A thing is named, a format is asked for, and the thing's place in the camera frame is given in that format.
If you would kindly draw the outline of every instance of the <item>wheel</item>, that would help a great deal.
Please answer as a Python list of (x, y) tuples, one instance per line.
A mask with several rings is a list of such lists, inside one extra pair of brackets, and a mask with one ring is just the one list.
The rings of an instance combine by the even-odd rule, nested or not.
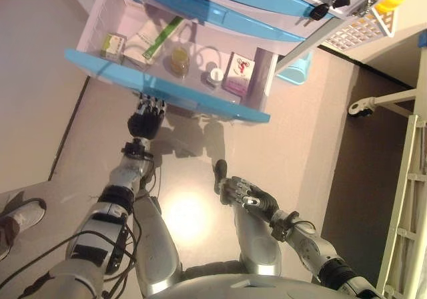
[(351, 114), (350, 112), (348, 112), (349, 117), (368, 117), (371, 114), (373, 114), (373, 111), (370, 108), (366, 108), (355, 114)]
[(348, 108), (348, 115), (350, 117), (367, 117), (373, 114), (375, 105), (372, 103), (373, 98), (361, 99)]

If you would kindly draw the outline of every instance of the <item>shoe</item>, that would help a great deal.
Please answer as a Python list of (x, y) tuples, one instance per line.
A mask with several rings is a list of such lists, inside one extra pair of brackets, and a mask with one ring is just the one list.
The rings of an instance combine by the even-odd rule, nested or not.
[(40, 222), (46, 212), (46, 203), (40, 200), (27, 200), (26, 203), (6, 214), (19, 224), (19, 233), (35, 226)]

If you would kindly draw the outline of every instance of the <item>yellow jar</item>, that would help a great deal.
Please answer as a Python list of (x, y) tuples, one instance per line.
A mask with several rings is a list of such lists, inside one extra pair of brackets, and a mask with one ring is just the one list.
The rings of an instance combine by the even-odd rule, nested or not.
[(171, 54), (171, 69), (178, 77), (185, 77), (189, 69), (189, 57), (183, 47), (176, 47)]

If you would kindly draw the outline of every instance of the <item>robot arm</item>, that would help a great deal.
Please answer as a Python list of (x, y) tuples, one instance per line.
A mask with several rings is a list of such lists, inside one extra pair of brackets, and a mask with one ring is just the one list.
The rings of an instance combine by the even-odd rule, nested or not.
[(259, 187), (239, 177), (226, 178), (226, 174), (226, 162), (218, 161), (214, 190), (220, 195), (222, 204), (240, 204), (267, 222), (272, 228), (272, 236), (287, 242), (323, 286), (359, 298), (383, 298), (345, 263), (330, 242), (319, 236), (311, 222), (302, 220), (297, 212), (283, 212), (277, 201)]
[[(121, 163), (110, 173), (109, 183), (78, 227), (79, 235), (68, 244), (66, 259), (25, 289), (20, 298), (110, 298), (102, 292), (103, 277), (119, 269), (126, 252), (126, 222), (136, 193), (145, 189), (154, 170), (153, 156), (146, 149), (161, 125), (164, 109), (164, 102), (140, 96), (137, 111), (128, 121), (133, 141), (122, 149)], [(127, 255), (135, 262), (134, 254)]]

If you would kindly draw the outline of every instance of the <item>white cabinet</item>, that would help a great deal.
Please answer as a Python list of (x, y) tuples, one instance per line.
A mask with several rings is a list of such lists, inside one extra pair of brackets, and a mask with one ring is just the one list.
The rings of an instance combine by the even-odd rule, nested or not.
[[(315, 6), (332, 0), (96, 0), (77, 50), (66, 58), (88, 74), (164, 99), (186, 109), (234, 119), (268, 122), (264, 104), (272, 78), (290, 62), (320, 44), (333, 30), (352, 20), (367, 0), (350, 0), (330, 7), (319, 21), (312, 21)], [(156, 7), (156, 14), (146, 5)], [(156, 62), (145, 71), (133, 63), (123, 65), (99, 57), (107, 33), (126, 37), (162, 11), (182, 16), (184, 24), (168, 39)], [(189, 74), (179, 79), (170, 73), (167, 60), (176, 45), (187, 49)], [(226, 70), (235, 52), (255, 61), (248, 94), (240, 98), (221, 87), (213, 90), (203, 76), (207, 64)]]

